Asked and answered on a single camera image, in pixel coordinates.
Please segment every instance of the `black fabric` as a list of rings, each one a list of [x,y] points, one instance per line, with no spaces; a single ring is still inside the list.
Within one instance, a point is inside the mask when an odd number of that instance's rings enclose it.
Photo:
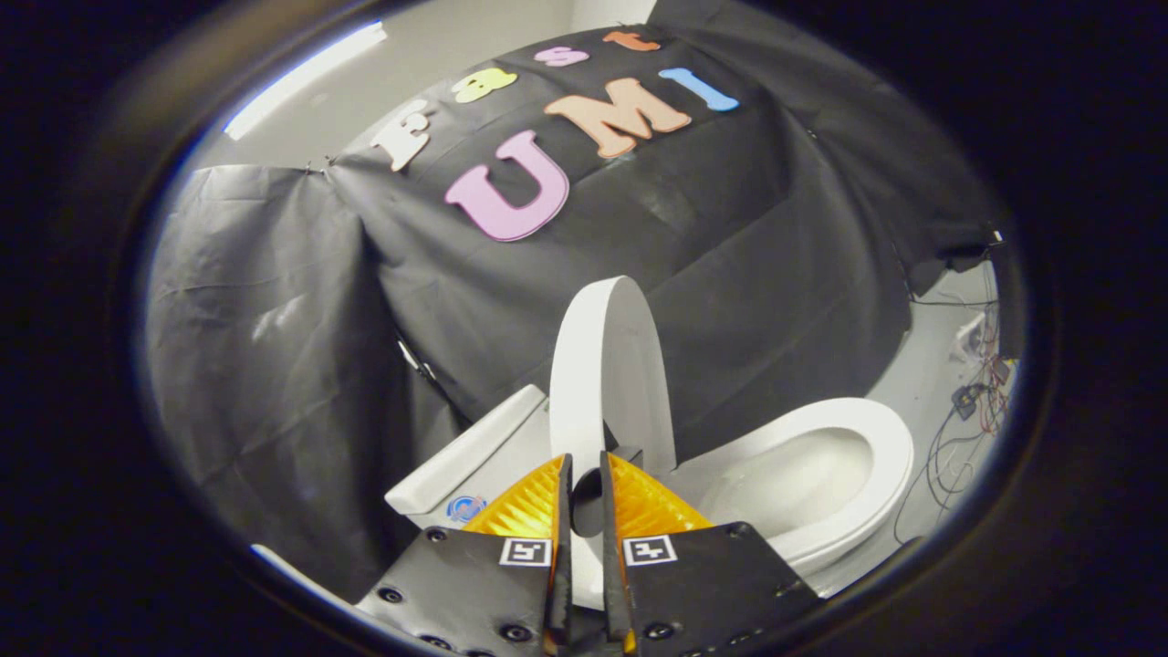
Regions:
[[[381,255],[378,277],[398,325],[472,419],[523,385],[547,390],[572,296],[593,281],[633,277],[661,336],[686,459],[805,403],[865,394],[909,311],[885,227],[856,203],[848,179],[781,98],[668,32],[635,29],[661,49],[605,43],[600,29],[468,69],[496,65],[519,79],[468,104],[451,99],[450,82],[434,85],[416,96],[434,108],[430,143],[405,170],[392,173],[380,148],[359,147],[326,174]],[[535,62],[549,46],[591,58],[564,68]],[[658,77],[674,67],[741,106],[709,110]],[[623,77],[693,123],[605,160],[588,134],[543,111],[569,94],[606,99],[605,83]],[[533,198],[531,177],[494,157],[526,129],[571,192],[534,235],[495,242],[443,198],[482,162],[513,205]]]
[[[419,94],[430,143],[399,173],[367,146],[375,125],[324,174],[193,174],[153,265],[147,365],[165,440],[243,537],[359,599],[411,533],[382,495],[460,429],[402,360],[398,332],[477,420],[526,383],[548,390],[572,296],[618,275],[656,320],[681,461],[799,406],[867,394],[909,328],[906,286],[923,291],[938,254],[981,240],[994,206],[869,71],[736,4],[691,5],[697,19],[673,5],[623,28],[660,50],[586,32],[468,68],[520,76],[473,103],[449,91],[461,75]],[[591,58],[533,60],[550,46]],[[673,67],[741,106],[708,109],[656,75]],[[621,77],[693,122],[606,160],[543,111],[569,94],[606,99]],[[538,231],[495,242],[444,196],[487,164],[526,203],[530,175],[494,157],[523,130],[571,191]]]
[[[818,138],[867,222],[891,234],[911,290],[965,271],[1006,209],[944,131],[888,81],[769,13],[735,0],[658,2],[649,22],[753,77]]]
[[[246,540],[352,600],[395,547],[378,491],[416,459],[394,440],[411,433],[412,373],[363,249],[319,173],[195,172],[161,235],[146,326],[188,476]]]

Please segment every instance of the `cable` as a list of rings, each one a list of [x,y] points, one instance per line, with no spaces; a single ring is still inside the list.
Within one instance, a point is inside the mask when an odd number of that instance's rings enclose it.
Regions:
[[[945,416],[945,421],[941,422],[940,428],[937,429],[937,434],[933,436],[933,440],[932,440],[932,442],[929,445],[929,455],[932,455],[932,451],[933,451],[933,447],[932,445],[937,443],[938,438],[940,438],[941,431],[945,430],[945,426],[948,424],[950,420],[952,420],[955,414],[957,414],[957,408],[955,407],[951,407],[948,415]],[[927,472],[927,470],[929,470],[929,458],[930,458],[930,456],[925,457],[925,464],[920,466],[920,470],[917,471],[917,476],[913,477],[912,478],[912,483],[909,484],[909,490],[905,491],[904,498],[901,499],[901,507],[896,510],[896,518],[892,519],[892,539],[896,540],[896,542],[898,542],[901,545],[904,545],[905,541],[901,540],[901,537],[897,533],[896,528],[897,528],[897,525],[899,525],[899,523],[901,523],[901,514],[904,513],[904,505],[909,502],[909,496],[911,496],[912,495],[912,490],[915,487],[917,487],[917,482],[920,480],[920,476],[924,475],[925,472]]]
[[[981,305],[986,305],[986,306],[994,305],[994,304],[997,303],[997,299],[992,299],[992,300],[988,300],[988,302],[969,302],[969,303],[958,303],[958,302],[918,302],[917,299],[909,299],[909,303],[913,303],[913,304],[917,304],[917,305],[948,305],[948,306],[969,307],[969,309],[972,309],[974,306],[981,306]]]
[[[986,298],[995,296],[996,290],[994,289],[992,277],[988,268],[982,268],[982,283],[985,285]],[[999,367],[1004,359],[996,353],[997,340],[1001,336],[1001,327],[999,324],[1001,306],[997,304],[997,299],[994,298],[988,302],[975,302],[968,303],[959,295],[947,293],[938,291],[937,293],[943,296],[948,296],[957,298],[960,303],[951,302],[922,302],[917,300],[915,295],[909,296],[909,302],[920,305],[941,305],[941,306],[955,306],[966,307],[969,310],[982,310],[985,312],[985,330],[979,345],[981,367],[976,373],[969,379],[969,383],[966,386],[966,390],[973,396],[974,403],[979,400],[981,403],[978,407],[978,424],[979,431],[972,436],[964,436],[957,438],[941,440],[941,435],[945,433],[945,428],[948,426],[953,415],[957,413],[957,407],[950,409],[948,415],[945,421],[941,422],[940,428],[937,429],[937,434],[933,435],[932,441],[929,443],[929,449],[925,454],[925,462],[922,464],[920,469],[917,471],[916,477],[913,477],[912,483],[909,485],[909,490],[904,493],[904,498],[901,500],[901,505],[897,509],[896,517],[892,520],[892,538],[899,545],[904,545],[905,541],[901,539],[899,534],[899,523],[901,517],[904,513],[904,509],[908,505],[909,497],[916,489],[917,484],[920,482],[920,477],[925,477],[925,483],[929,486],[929,493],[937,504],[937,520],[934,523],[939,524],[941,517],[946,511],[952,511],[953,507],[950,506],[950,500],[954,495],[964,492],[976,477],[976,468],[973,464],[973,458],[976,456],[978,451],[981,449],[982,442],[986,437],[996,437],[997,433],[1002,428],[1002,421],[1006,416],[1006,409],[1009,406],[1009,395],[1001,392],[1001,388],[1006,385],[1006,376],[999,373]],[[964,462],[957,472],[953,471],[953,458],[957,456],[955,451],[951,451],[945,464],[941,465],[940,457],[946,448],[959,443],[973,442],[973,449],[968,455],[964,457]],[[946,484],[943,478],[944,471],[947,471],[954,478],[951,483]],[[961,479],[968,471],[969,477],[965,485],[961,485]]]

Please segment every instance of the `toilet lid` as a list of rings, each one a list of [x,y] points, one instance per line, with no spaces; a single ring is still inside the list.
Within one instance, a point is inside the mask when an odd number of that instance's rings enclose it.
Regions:
[[[607,424],[660,477],[677,465],[661,343],[627,276],[585,285],[564,313],[551,359],[551,454],[572,455],[572,485],[600,466]]]

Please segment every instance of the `letter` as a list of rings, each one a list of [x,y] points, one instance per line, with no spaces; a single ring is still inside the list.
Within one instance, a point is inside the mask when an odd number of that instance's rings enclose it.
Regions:
[[[584,96],[564,96],[543,111],[549,115],[561,115],[575,123],[600,146],[597,153],[602,158],[616,158],[637,146],[635,139],[617,134],[613,127],[641,139],[649,139],[653,137],[653,130],[673,132],[689,124],[689,115],[679,112],[646,91],[635,78],[614,79],[605,84],[604,89],[612,103]],[[645,118],[653,124],[653,130],[645,125]]]
[[[500,68],[482,69],[458,81],[450,90],[456,94],[454,101],[459,103],[473,103],[495,89],[502,89],[516,79],[519,79],[517,74],[507,72]]]
[[[513,159],[540,184],[530,203],[516,208],[487,182],[487,165],[479,165],[454,181],[446,191],[446,202],[463,207],[492,240],[514,242],[527,237],[551,221],[568,200],[568,174],[535,144],[535,131],[524,130],[503,141],[495,157]]]
[[[535,61],[543,62],[549,67],[568,67],[576,62],[583,62],[589,54],[583,50],[572,50],[566,46],[556,46],[535,54]]]
[[[389,153],[390,171],[402,171],[402,167],[410,164],[413,155],[422,152],[423,146],[430,141],[429,134],[415,134],[430,126],[430,119],[422,115],[425,106],[426,102],[422,98],[410,101],[369,141],[370,146],[380,146]]]
[[[604,35],[605,41],[616,41],[630,50],[637,50],[638,53],[648,53],[649,50],[656,50],[661,47],[660,43],[654,41],[645,42],[641,41],[641,35],[634,32],[610,32]]]
[[[697,94],[705,101],[705,106],[716,112],[726,112],[738,106],[738,101],[705,84],[689,69],[665,69],[658,75]]]

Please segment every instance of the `white wall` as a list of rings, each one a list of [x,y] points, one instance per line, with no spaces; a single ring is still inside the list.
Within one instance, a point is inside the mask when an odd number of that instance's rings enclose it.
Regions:
[[[570,32],[645,22],[656,0],[576,0]]]
[[[313,167],[321,167],[325,155],[335,155],[383,115],[443,77],[573,32],[572,4],[430,0],[385,15],[385,41],[280,105],[238,141],[221,132],[230,119],[223,117],[195,153],[195,165],[300,167],[312,160]]]

